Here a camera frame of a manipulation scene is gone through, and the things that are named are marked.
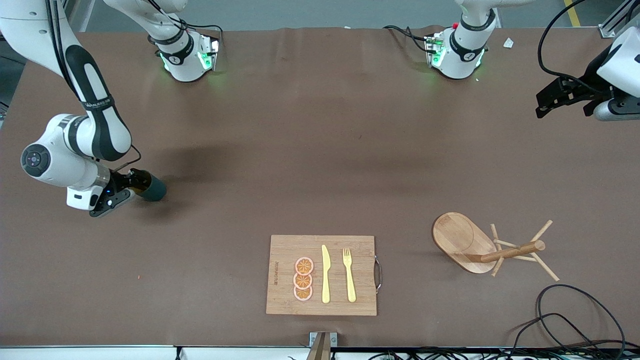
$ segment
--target robotic arm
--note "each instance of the robotic arm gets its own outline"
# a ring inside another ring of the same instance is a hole
[[[221,39],[199,34],[180,20],[188,0],[104,0],[137,22],[160,50],[164,68],[178,81],[194,81],[215,70]]]
[[[459,25],[427,41],[428,63],[453,79],[464,79],[480,66],[484,46],[495,29],[494,8],[520,6],[534,0],[455,0],[462,8]]]
[[[147,198],[159,200],[166,189],[148,172],[132,169],[122,175],[99,162],[122,158],[131,147],[131,134],[95,60],[78,42],[58,2],[0,2],[0,29],[18,53],[63,77],[86,110],[83,116],[62,114],[49,121],[44,134],[22,153],[25,172],[66,187],[67,204],[95,217],[131,200],[134,193],[144,195],[154,179],[154,194],[147,193]]]
[[[551,110],[576,102],[589,101],[585,116],[600,121],[640,119],[640,29],[622,29],[613,44],[575,79],[560,74],[537,94],[539,119]]]

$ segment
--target yellow knife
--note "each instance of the yellow knife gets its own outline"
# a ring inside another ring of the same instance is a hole
[[[322,245],[322,302],[325,304],[331,300],[329,295],[329,269],[331,268],[331,258],[329,257],[329,250],[325,245]]]

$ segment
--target cutting board handle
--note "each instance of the cutting board handle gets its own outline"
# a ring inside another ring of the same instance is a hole
[[[373,281],[376,282],[376,265],[378,266],[378,285],[376,286],[376,294],[380,291],[380,286],[382,286],[382,265],[378,261],[378,255],[373,255],[373,259],[375,263],[373,264]]]

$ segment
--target black cable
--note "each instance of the black cable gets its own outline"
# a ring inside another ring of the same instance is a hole
[[[175,348],[175,360],[180,360],[180,355],[182,354],[182,347]]]
[[[373,360],[373,359],[377,359],[381,356],[393,356],[394,360],[403,360],[402,357],[399,357],[395,352],[393,351],[388,351],[388,352],[381,352],[378,355],[373,355],[372,357],[369,358],[369,360]]]
[[[58,61],[58,67],[60,68],[60,73],[62,78],[67,83],[67,86],[73,91],[74,95],[79,99],[79,96],[76,92],[76,88],[73,86],[71,82],[71,78],[69,77],[67,71],[67,63],[65,61],[65,56],[62,49],[62,36],[60,35],[60,19],[58,17],[58,2],[53,1],[53,10],[51,8],[51,3],[49,0],[45,0],[45,6],[47,8],[47,22],[49,23],[49,33],[51,34],[51,45],[53,46],[53,51],[56,55],[56,60]]]
[[[415,351],[407,351],[406,353],[409,355],[407,360],[423,360],[423,358],[419,357],[418,353]]]
[[[127,163],[124,163],[124,164],[120,165],[119,167],[116,167],[116,169],[113,170],[114,172],[118,172],[118,171],[122,170],[123,168],[128,167],[129,165],[131,165],[131,164],[135,163],[136,161],[139,161],[140,159],[142,159],[142,154],[140,154],[140,151],[138,150],[138,148],[136,148],[133,144],[131,145],[131,147],[138,153],[138,158],[135,159],[135,160],[131,160],[131,161],[127,162]]]
[[[544,295],[546,294],[546,292],[552,288],[556,288],[556,287],[564,287],[564,288],[569,288],[572,290],[575,290],[581,294],[583,294],[584,296],[586,296],[587,298],[589,298],[590,300],[592,300],[593,302],[595,302],[599,307],[601,307],[608,315],[609,317],[613,320],[613,322],[616,324],[619,332],[620,332],[620,340],[596,340],[596,341],[591,341],[582,331],[580,331],[580,329],[578,329],[577,326],[575,326],[575,324],[573,324],[569,319],[567,319],[567,317],[565,317],[562,314],[559,313],[548,313],[548,314],[542,314],[541,311],[541,301],[542,298],[544,297]],[[511,359],[512,356],[515,355],[520,355],[519,352],[522,351],[522,349],[517,349],[518,346],[518,342],[520,340],[521,335],[524,333],[525,330],[527,330],[528,328],[530,328],[531,326],[533,326],[536,323],[541,323],[544,330],[546,331],[546,333],[556,342],[558,343],[558,345],[560,345],[559,347],[556,348],[546,348],[546,349],[540,349],[539,353],[546,355],[547,358],[551,359],[557,359],[557,360],[564,360],[563,358],[559,357],[559,355],[562,354],[571,354],[571,355],[575,355],[575,356],[579,356],[579,357],[583,357],[585,359],[613,359],[613,360],[621,360],[621,359],[635,359],[635,358],[639,358],[640,355],[635,355],[635,356],[622,356],[625,348],[627,345],[631,345],[633,347],[636,347],[636,344],[633,343],[629,343],[626,341],[626,337],[624,334],[624,331],[622,330],[622,327],[620,326],[620,323],[618,322],[618,320],[615,318],[615,316],[609,311],[609,309],[607,309],[600,301],[598,301],[596,298],[594,298],[591,294],[587,293],[584,290],[578,289],[574,286],[571,285],[565,285],[565,284],[554,284],[554,285],[550,285],[547,286],[546,288],[544,288],[540,294],[538,295],[538,298],[536,299],[536,312],[537,312],[537,317],[529,322],[527,322],[524,327],[522,329],[520,329],[520,331],[518,331],[518,334],[516,335],[516,339],[513,343],[513,346],[511,347],[511,349],[509,350],[505,350],[503,352],[501,352],[500,354],[490,357],[487,360],[496,360],[499,359],[501,357],[504,357],[505,354],[508,354],[506,360]],[[562,342],[560,342],[551,332],[551,330],[548,328],[547,324],[545,323],[545,319],[551,316],[557,316],[560,317],[562,320],[564,320],[567,324],[569,324],[573,330],[580,335],[580,337],[582,339],[585,340],[585,343],[581,343],[579,345],[574,345],[574,346],[567,346],[565,344],[563,344]],[[604,343],[619,343],[621,344],[620,350],[618,352],[618,354],[615,357],[612,357],[606,353],[604,353],[601,349],[599,349],[596,345],[600,345],[600,344],[604,344]]]
[[[631,4],[631,7],[629,8],[629,11],[627,11],[627,16],[625,17],[625,19],[626,19],[625,24],[628,24],[631,21],[631,16],[633,15],[633,12],[637,8],[638,5],[640,5],[640,0],[635,0]]]
[[[429,53],[429,54],[435,54],[436,53],[434,50],[429,50],[429,49],[426,49],[425,47],[420,46],[420,44],[418,43],[418,40],[424,41],[424,37],[415,36],[411,32],[411,29],[408,26],[406,27],[405,30],[402,30],[401,28],[398,28],[395,25],[387,25],[383,29],[393,29],[393,30],[396,30],[396,31],[400,32],[402,35],[411,38],[413,40],[413,43],[418,47],[418,49],[424,51],[425,53]]]
[[[25,63],[23,63],[22,61],[18,61],[18,60],[16,60],[16,59],[7,58],[6,56],[2,56],[2,55],[0,55],[0,58],[7,59],[7,60],[9,60],[9,61],[13,61],[14,63],[18,63],[18,64],[21,64],[21,65],[26,65],[26,64],[25,64]]]
[[[538,311],[538,317],[541,316],[542,311],[541,311],[541,303],[542,303],[542,298],[544,297],[545,293],[552,289],[552,288],[569,288],[572,290],[575,290],[581,294],[583,294],[584,296],[586,296],[587,298],[589,298],[591,301],[595,302],[596,304],[598,304],[598,306],[600,306],[606,313],[607,315],[609,315],[609,317],[611,318],[611,320],[613,320],[613,322],[616,324],[618,330],[620,331],[620,341],[621,341],[621,346],[620,346],[620,352],[618,353],[618,355],[616,356],[616,360],[618,360],[624,353],[625,351],[625,347],[627,345],[626,339],[625,339],[625,332],[622,330],[622,326],[620,326],[620,323],[618,322],[618,319],[616,319],[615,316],[613,316],[613,314],[611,313],[611,311],[609,311],[609,309],[607,309],[606,306],[604,306],[598,299],[594,298],[591,294],[589,294],[588,292],[578,289],[575,286],[571,286],[571,285],[566,285],[566,284],[553,284],[550,286],[547,286],[545,289],[543,289],[540,294],[538,295],[538,298],[536,299],[536,305],[537,305],[537,311]],[[540,323],[542,324],[542,326],[545,328],[545,331],[547,332],[547,334],[549,334],[549,336],[556,342],[558,343],[558,345],[564,347],[564,345],[551,333],[551,331],[549,330],[549,328],[547,327],[547,324],[544,322],[544,320],[541,318]]]
[[[147,0],[149,2],[149,4],[151,4],[151,6],[153,6],[157,11],[159,11],[162,14],[165,14],[170,20],[173,21],[173,25],[176,28],[179,28],[180,30],[187,30],[188,28],[191,29],[195,29],[195,28],[200,28],[200,29],[204,29],[204,28],[217,28],[220,30],[220,35],[222,36],[223,30],[221,27],[219,27],[218,25],[194,25],[194,24],[189,24],[188,22],[178,18],[178,19],[174,19],[173,17],[170,17],[166,12],[164,12],[164,10],[158,5],[158,3],[155,0]]]
[[[571,79],[573,81],[575,81],[576,83],[586,87],[587,89],[591,90],[592,92],[595,92],[597,94],[603,94],[604,92],[601,92],[599,90],[594,89],[593,87],[587,85],[585,82],[583,82],[582,80],[576,78],[575,76],[571,76],[569,74],[565,74],[564,72],[558,72],[558,71],[553,71],[553,70],[549,70],[545,64],[542,62],[542,45],[545,42],[545,38],[547,37],[547,33],[549,32],[549,30],[551,29],[551,27],[556,23],[556,21],[558,19],[560,19],[560,17],[566,13],[567,11],[569,11],[569,9],[573,8],[574,6],[584,2],[585,0],[577,0],[571,4],[569,4],[567,7],[565,7],[564,9],[562,9],[554,18],[553,20],[551,20],[551,22],[549,22],[549,25],[547,25],[547,27],[545,28],[544,32],[542,33],[542,37],[540,37],[540,43],[538,44],[538,65],[540,65],[540,68],[542,69],[542,71],[546,72],[547,74],[551,74],[554,76],[559,76],[561,78],[567,78],[567,79]]]

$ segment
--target cutting board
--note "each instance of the cutting board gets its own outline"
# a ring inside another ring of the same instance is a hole
[[[327,304],[322,302],[322,245],[326,245],[331,257],[328,274],[331,301]],[[342,249],[346,247],[351,250],[355,302],[347,299],[347,272],[342,263]],[[314,262],[313,295],[307,301],[293,295],[294,264],[303,256]],[[373,236],[272,235],[267,314],[375,316],[378,307],[374,256]]]

